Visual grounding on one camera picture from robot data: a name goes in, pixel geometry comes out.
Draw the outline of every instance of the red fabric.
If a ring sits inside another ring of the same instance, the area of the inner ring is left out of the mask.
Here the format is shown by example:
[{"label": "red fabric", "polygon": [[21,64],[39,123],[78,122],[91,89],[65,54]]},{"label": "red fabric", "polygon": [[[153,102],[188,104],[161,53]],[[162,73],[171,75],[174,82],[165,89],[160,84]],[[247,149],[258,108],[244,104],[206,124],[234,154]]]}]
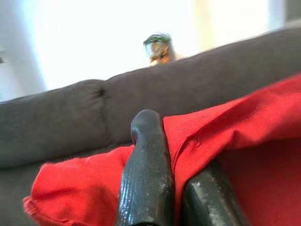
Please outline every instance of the red fabric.
[{"label": "red fabric", "polygon": [[[223,105],[163,120],[175,177],[219,159],[253,225],[301,224],[301,74]],[[41,168],[25,211],[43,226],[111,226],[133,146]]]}]

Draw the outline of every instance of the white wall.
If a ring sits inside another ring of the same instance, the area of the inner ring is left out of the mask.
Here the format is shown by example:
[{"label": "white wall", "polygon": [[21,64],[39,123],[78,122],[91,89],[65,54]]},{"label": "white wall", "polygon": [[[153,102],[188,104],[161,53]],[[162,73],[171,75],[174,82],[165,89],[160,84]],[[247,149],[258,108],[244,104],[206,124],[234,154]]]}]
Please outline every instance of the white wall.
[{"label": "white wall", "polygon": [[9,67],[2,67],[0,83],[1,87],[15,86],[15,97],[46,90],[24,25],[22,2],[0,0],[0,46],[10,62]]}]

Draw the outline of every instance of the couch cushion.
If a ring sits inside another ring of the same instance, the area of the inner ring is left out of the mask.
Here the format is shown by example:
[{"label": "couch cushion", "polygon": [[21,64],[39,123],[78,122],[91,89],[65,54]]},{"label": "couch cushion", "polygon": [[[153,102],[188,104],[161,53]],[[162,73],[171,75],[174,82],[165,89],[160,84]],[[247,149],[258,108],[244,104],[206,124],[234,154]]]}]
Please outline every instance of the couch cushion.
[{"label": "couch cushion", "polygon": [[115,76],[104,85],[109,133],[130,140],[130,122],[143,109],[161,116],[225,103],[301,71],[301,29],[271,33],[167,65]]},{"label": "couch cushion", "polygon": [[103,81],[88,80],[0,106],[0,167],[108,145]]}]

